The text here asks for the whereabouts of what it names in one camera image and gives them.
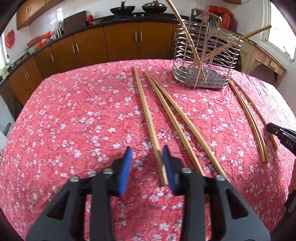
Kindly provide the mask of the wooden chopstick single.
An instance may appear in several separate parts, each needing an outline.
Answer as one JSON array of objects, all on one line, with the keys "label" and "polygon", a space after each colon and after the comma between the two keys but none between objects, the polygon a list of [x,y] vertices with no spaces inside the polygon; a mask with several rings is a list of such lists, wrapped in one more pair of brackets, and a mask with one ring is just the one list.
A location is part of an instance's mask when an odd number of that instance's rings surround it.
[{"label": "wooden chopstick single", "polygon": [[151,139],[152,149],[154,151],[154,157],[156,159],[156,163],[157,163],[157,166],[159,169],[161,184],[163,186],[166,186],[166,185],[168,185],[168,178],[166,175],[166,169],[165,169],[165,166],[162,161],[162,153],[161,153],[161,149],[159,146],[158,137],[157,137],[156,131],[154,129],[154,124],[152,121],[151,113],[149,111],[149,106],[147,104],[146,96],[145,96],[136,66],[133,66],[133,72],[134,72],[135,79],[137,82],[137,87],[138,87],[138,91],[139,91],[139,95],[140,95],[140,100],[142,102],[142,107],[144,109],[145,119],[146,119],[147,127],[149,130],[149,137]]}]

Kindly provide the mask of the brown lower kitchen cabinets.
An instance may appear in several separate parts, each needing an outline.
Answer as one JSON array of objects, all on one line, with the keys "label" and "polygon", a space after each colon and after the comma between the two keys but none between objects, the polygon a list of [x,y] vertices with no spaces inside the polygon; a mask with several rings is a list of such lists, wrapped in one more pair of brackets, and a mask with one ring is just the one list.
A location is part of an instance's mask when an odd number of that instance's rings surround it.
[{"label": "brown lower kitchen cabinets", "polygon": [[25,59],[1,83],[1,97],[13,118],[42,81],[54,74],[99,63],[172,59],[177,23],[126,22],[63,37]]}]

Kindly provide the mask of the brown kitchen cabinets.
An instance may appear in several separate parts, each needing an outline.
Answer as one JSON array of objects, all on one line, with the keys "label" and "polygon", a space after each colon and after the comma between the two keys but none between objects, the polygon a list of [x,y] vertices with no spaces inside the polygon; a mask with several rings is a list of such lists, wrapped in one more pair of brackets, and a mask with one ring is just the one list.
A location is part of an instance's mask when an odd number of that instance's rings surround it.
[{"label": "brown kitchen cabinets", "polygon": [[1,83],[1,97],[13,118],[42,81],[54,74],[99,63],[172,59],[177,23],[126,22],[63,37],[25,59]]},{"label": "brown kitchen cabinets", "polygon": [[64,0],[28,0],[16,12],[16,29],[29,26],[46,11]]}]

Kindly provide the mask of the brown upper kitchen cabinets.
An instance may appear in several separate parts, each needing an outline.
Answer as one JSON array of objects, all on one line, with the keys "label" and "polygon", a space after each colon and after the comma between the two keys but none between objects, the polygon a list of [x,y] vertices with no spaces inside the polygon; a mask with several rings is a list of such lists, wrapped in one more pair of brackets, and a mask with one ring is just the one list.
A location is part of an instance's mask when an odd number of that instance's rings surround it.
[{"label": "brown upper kitchen cabinets", "polygon": [[16,12],[16,29],[29,26],[46,11],[64,0],[28,0]]}]

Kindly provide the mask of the cream wooden side table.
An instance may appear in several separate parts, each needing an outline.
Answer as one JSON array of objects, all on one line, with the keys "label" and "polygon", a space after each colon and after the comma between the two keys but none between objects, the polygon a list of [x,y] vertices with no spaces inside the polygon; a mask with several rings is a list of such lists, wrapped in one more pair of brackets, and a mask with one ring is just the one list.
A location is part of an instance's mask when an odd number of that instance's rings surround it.
[{"label": "cream wooden side table", "polygon": [[240,42],[240,45],[235,70],[278,87],[286,72],[286,69],[280,62],[252,40],[243,40]]}]

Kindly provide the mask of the pink floral tablecloth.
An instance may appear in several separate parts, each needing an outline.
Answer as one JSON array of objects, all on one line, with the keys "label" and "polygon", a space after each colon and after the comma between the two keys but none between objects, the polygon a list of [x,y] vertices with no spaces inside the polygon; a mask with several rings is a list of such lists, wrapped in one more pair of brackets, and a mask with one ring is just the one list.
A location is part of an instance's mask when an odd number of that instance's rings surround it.
[{"label": "pink floral tablecloth", "polygon": [[[144,89],[159,145],[191,166],[180,138],[145,72],[177,102],[208,144],[228,179],[268,230],[280,221],[294,155],[275,150],[257,112],[269,162],[263,163],[249,121],[230,88],[193,89],[173,78],[170,60],[98,64],[45,79],[25,104],[1,162],[1,208],[25,237],[71,176],[94,176],[133,151],[126,193],[112,199],[118,240],[177,240],[183,198],[161,185],[133,66]],[[233,71],[268,123],[295,129],[295,115],[278,90]]]}]

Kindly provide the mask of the chopstick in holder leaning right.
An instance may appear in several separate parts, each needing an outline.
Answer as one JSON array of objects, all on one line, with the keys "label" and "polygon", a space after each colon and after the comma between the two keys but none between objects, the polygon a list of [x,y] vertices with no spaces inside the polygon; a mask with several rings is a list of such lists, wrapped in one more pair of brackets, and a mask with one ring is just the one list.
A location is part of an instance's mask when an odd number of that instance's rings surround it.
[{"label": "chopstick in holder leaning right", "polygon": [[206,55],[204,56],[203,61],[205,62],[205,61],[207,61],[208,59],[211,59],[212,57],[214,57],[214,56],[216,56],[216,55],[222,53],[223,51],[225,51],[225,50],[227,50],[227,49],[229,49],[229,48],[231,48],[231,47],[233,47],[233,46],[239,44],[240,41],[244,41],[244,40],[246,40],[246,39],[248,39],[248,38],[250,38],[250,37],[252,37],[252,36],[254,36],[254,35],[257,35],[258,33],[261,33],[261,32],[263,32],[263,31],[269,30],[271,27],[272,27],[271,25],[265,26],[265,27],[263,27],[263,28],[257,29],[257,30],[255,30],[255,31],[253,31],[253,32],[251,32],[251,33],[248,33],[248,34],[246,34],[246,35],[241,36],[241,38],[240,38],[239,40],[237,40],[237,41],[232,41],[232,42],[229,42],[229,43],[227,43],[227,44],[224,44],[224,45],[222,45],[221,47],[219,47],[219,48],[213,50],[212,52],[210,52],[210,53],[208,53],[208,54],[206,54]]}]

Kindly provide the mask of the red bag and bottles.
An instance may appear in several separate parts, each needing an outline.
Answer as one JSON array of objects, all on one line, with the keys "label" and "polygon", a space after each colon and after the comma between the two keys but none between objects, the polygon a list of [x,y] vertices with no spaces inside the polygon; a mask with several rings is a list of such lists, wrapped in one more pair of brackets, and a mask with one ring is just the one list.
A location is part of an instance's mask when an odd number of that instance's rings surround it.
[{"label": "red bag and bottles", "polygon": [[236,20],[234,14],[227,8],[220,6],[208,6],[208,11],[214,15],[218,15],[222,18],[222,28],[226,30],[236,31]]}]

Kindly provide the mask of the black lidded pot right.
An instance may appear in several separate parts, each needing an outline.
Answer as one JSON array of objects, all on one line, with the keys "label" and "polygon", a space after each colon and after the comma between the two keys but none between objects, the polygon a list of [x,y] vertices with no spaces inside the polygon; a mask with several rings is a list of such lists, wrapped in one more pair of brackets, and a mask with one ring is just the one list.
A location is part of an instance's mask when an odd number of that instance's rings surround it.
[{"label": "black lidded pot right", "polygon": [[167,6],[159,1],[153,1],[152,3],[143,4],[142,9],[148,14],[162,14],[167,10]]}]

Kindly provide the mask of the dark wooden cutting board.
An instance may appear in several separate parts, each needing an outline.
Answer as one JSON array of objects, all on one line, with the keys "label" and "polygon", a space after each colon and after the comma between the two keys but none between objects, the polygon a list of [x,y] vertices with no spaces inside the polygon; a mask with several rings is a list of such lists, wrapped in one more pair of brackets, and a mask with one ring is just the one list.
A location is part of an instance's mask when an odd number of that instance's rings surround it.
[{"label": "dark wooden cutting board", "polygon": [[64,34],[80,30],[87,26],[86,11],[81,11],[63,20]]}]

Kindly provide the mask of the red sauce bottle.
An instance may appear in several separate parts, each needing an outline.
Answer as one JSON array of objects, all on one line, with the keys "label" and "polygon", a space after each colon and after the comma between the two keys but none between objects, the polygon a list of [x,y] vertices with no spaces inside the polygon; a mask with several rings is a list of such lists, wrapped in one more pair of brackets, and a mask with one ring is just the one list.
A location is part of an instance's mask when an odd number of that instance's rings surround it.
[{"label": "red sauce bottle", "polygon": [[87,22],[88,22],[88,25],[93,23],[93,15],[91,12],[88,13]]}]

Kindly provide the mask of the black wok left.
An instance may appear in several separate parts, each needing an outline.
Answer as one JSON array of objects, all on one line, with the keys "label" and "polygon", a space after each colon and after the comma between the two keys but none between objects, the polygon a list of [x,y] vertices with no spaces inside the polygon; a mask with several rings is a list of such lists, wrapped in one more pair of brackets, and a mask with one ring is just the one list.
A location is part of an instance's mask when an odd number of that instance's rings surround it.
[{"label": "black wok left", "polygon": [[116,8],[111,8],[110,11],[116,16],[127,16],[135,10],[135,6],[126,6],[125,1],[121,1],[121,5]]}]

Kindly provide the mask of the red plastic bag on wall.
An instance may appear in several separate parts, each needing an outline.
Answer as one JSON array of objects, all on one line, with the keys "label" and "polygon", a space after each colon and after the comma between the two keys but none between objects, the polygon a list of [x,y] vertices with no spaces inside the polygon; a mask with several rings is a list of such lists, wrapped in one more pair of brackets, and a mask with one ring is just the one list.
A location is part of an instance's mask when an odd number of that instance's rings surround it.
[{"label": "red plastic bag on wall", "polygon": [[14,46],[15,40],[16,40],[15,32],[14,30],[10,30],[10,32],[8,32],[5,36],[5,40],[4,40],[5,46],[11,49]]}]

